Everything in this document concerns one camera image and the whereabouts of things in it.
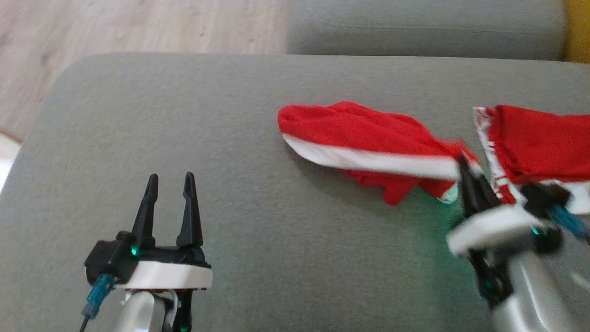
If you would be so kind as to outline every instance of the blue cable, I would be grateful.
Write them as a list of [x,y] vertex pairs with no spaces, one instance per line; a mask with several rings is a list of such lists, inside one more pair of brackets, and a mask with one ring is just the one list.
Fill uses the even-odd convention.
[[580,218],[568,212],[559,205],[552,206],[549,210],[549,217],[558,225],[566,228],[580,240],[588,241],[590,239],[590,228]]
[[93,320],[96,318],[96,315],[99,313],[100,305],[103,303],[110,291],[113,290],[113,287],[114,278],[108,274],[101,274],[96,279],[94,286],[86,298],[87,303],[84,306],[84,309],[82,309],[84,321],[82,322],[82,328],[80,329],[80,332],[84,331],[88,320]]

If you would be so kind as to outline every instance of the folded red cloth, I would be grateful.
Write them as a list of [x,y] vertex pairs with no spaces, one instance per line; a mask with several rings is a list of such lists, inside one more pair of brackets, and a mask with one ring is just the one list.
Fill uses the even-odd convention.
[[343,170],[361,185],[382,186],[398,204],[416,185],[442,201],[457,198],[456,157],[475,156],[460,141],[434,138],[416,119],[352,102],[288,105],[278,113],[285,141],[303,158]]
[[512,184],[590,180],[590,115],[559,116],[509,105],[474,109],[494,189],[505,203],[520,199]]

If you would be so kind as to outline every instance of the red cloth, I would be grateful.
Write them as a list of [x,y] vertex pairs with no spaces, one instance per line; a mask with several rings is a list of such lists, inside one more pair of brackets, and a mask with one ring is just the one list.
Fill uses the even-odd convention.
[[515,184],[590,179],[590,115],[554,115],[498,105],[488,130],[506,176]]
[[[461,142],[434,138],[422,123],[410,116],[382,113],[352,102],[331,106],[288,105],[278,113],[278,126],[283,134],[314,143],[314,149],[321,149],[317,147],[319,144],[366,151],[367,158],[375,152],[379,156],[385,154],[399,158],[406,155],[424,157],[425,160],[429,157],[453,160],[466,152],[476,160]],[[412,169],[402,170],[402,174],[355,170],[348,167],[346,161],[342,161],[340,168],[361,185],[384,187],[383,199],[389,204],[398,204],[416,185],[441,198],[456,182],[448,177],[407,175],[412,174]]]

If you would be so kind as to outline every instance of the wooden floor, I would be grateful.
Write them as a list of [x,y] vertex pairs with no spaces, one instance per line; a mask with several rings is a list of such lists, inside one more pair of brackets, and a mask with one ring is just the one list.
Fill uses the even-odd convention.
[[26,137],[55,78],[112,52],[283,53],[287,0],[0,0],[0,131]]

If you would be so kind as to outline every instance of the gray fabric surface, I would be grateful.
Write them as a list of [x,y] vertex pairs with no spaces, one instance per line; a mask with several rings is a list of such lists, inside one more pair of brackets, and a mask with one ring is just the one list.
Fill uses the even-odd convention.
[[558,60],[561,0],[291,0],[294,54]]
[[[467,262],[445,234],[459,212],[420,190],[396,207],[377,188],[296,156],[278,110],[352,100],[412,115],[480,157],[473,105],[587,112],[590,66],[427,57],[114,54],[65,71],[0,196],[0,330],[74,331],[99,239],[132,226],[160,175],[154,234],[172,245],[194,172],[214,286],[195,331],[490,331]],[[590,323],[589,251],[550,260]],[[122,293],[88,331],[110,331]]]

